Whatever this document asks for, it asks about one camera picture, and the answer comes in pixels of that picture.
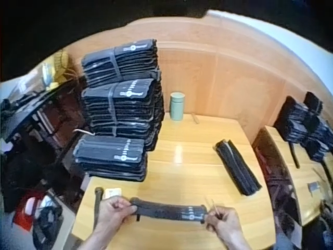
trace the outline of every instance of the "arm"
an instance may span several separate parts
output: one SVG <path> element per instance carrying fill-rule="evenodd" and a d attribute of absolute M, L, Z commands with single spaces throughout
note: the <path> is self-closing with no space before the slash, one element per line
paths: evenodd
<path fill-rule="evenodd" d="M 123 220 L 136 210 L 136 206 L 131 206 L 129 201 L 119 196 L 101 201 L 96 228 L 79 250 L 106 249 Z"/>
<path fill-rule="evenodd" d="M 215 232 L 229 250 L 251 250 L 234 208 L 212 208 L 205 217 L 207 230 Z"/>

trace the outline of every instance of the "wooden wall panel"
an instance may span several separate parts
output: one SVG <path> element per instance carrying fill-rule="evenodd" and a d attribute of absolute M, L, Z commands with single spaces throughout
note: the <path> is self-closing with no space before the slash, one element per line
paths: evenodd
<path fill-rule="evenodd" d="M 170 93 L 184 92 L 185 112 L 237 119 L 252 142 L 261 127 L 273 125 L 287 95 L 302 102 L 312 91 L 333 124 L 333 97 L 302 60 L 266 34 L 225 17 L 137 20 L 66 50 L 82 74 L 85 54 L 148 38 L 158 40 L 166 110 Z"/>

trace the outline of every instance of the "person's left hand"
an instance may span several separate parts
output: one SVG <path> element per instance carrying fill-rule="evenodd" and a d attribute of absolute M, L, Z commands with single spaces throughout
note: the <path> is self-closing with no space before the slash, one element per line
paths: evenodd
<path fill-rule="evenodd" d="M 110 242 L 124 219 L 135 213 L 136 210 L 136 206 L 132 206 L 128 200 L 120 196 L 102 200 L 94 233 L 100 235 L 101 240 Z"/>

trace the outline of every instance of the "white logo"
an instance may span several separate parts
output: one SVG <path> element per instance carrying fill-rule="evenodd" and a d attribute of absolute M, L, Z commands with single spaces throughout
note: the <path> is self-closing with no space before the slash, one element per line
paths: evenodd
<path fill-rule="evenodd" d="M 145 48 L 148 44 L 144 45 L 131 45 L 130 47 L 123 48 L 123 51 L 135 51 L 137 48 Z"/>

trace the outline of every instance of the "stack of black straps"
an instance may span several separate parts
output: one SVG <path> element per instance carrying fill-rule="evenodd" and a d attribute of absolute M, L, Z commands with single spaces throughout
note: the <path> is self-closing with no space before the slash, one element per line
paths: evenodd
<path fill-rule="evenodd" d="M 90 176 L 143 181 L 147 173 L 144 140 L 85 134 L 73 151 Z"/>
<path fill-rule="evenodd" d="M 94 136 L 76 145 L 75 161 L 91 176 L 143 181 L 146 151 L 155 149 L 164 118 L 156 40 L 88 54 L 82 67 L 87 79 L 82 106 Z M 129 155 L 131 145 L 135 157 Z"/>
<path fill-rule="evenodd" d="M 323 102 L 312 92 L 307 92 L 304 102 L 298 103 L 288 96 L 283 104 L 274 127 L 281 137 L 289 143 L 291 154 L 297 168 L 300 168 L 294 153 L 293 143 L 300 143 L 309 158 L 321 163 L 333 187 L 324 156 L 333 150 L 333 131 L 320 114 Z"/>

